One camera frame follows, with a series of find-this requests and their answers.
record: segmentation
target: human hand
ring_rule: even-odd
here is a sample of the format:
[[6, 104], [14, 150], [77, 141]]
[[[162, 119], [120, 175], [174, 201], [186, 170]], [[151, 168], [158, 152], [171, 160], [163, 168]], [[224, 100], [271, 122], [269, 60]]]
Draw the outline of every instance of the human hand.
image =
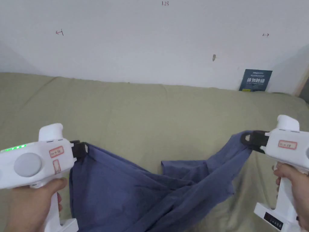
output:
[[286, 177], [291, 181], [299, 224], [302, 228], [309, 231], [309, 177], [294, 167], [282, 163], [277, 164], [277, 170], [273, 173], [278, 176], [276, 180], [277, 185], [280, 185], [282, 177]]
[[[53, 179], [40, 188], [23, 186], [11, 191], [10, 213], [5, 232], [41, 232], [48, 215], [51, 197], [66, 186], [65, 178]], [[59, 211], [62, 210], [58, 195]]]

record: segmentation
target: red label sticker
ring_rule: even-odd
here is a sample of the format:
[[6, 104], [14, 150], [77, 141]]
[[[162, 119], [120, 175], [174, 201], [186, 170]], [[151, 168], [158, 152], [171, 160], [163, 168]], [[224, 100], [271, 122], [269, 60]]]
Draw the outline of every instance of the red label sticker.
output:
[[50, 154], [50, 157], [51, 158], [54, 158], [56, 156], [59, 156], [61, 154], [64, 153], [64, 149], [63, 149], [63, 146], [60, 146], [60, 147], [57, 147], [57, 148], [54, 148], [52, 150], [49, 151], [49, 154]]
[[55, 169], [55, 174], [60, 173], [61, 168], [60, 168], [59, 160], [54, 160], [53, 165], [54, 165], [54, 169]]
[[291, 141], [280, 140], [279, 143], [278, 143], [278, 147], [296, 150], [297, 143], [291, 142]]

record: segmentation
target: bed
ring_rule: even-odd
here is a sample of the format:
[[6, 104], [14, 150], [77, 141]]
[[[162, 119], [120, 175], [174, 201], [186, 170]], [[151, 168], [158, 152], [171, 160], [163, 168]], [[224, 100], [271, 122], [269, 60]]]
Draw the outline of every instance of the bed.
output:
[[[64, 137], [82, 140], [160, 173], [161, 160], [207, 159], [232, 134], [272, 130], [286, 114], [309, 131], [304, 100], [281, 93], [99, 81], [0, 73], [0, 149], [37, 141], [42, 126], [60, 122]], [[273, 161], [253, 152], [233, 185], [235, 194], [188, 231], [272, 231], [254, 215], [274, 207]], [[0, 230], [9, 190], [0, 190]], [[70, 217], [69, 190], [61, 218]]]

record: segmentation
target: white wall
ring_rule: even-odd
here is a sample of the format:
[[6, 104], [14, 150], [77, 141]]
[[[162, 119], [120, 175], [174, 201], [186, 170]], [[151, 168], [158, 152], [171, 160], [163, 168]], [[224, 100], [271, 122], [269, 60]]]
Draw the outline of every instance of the white wall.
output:
[[264, 69], [268, 91], [293, 93], [309, 64], [308, 9], [308, 0], [2, 0], [0, 72], [238, 89], [246, 68]]

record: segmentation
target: gray circular button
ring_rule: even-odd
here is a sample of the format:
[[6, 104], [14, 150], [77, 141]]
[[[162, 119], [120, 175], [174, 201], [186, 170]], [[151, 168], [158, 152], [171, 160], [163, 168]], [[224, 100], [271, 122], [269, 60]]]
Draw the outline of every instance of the gray circular button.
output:
[[31, 177], [37, 174], [42, 166], [41, 158], [35, 153], [24, 153], [14, 164], [15, 172], [22, 177]]

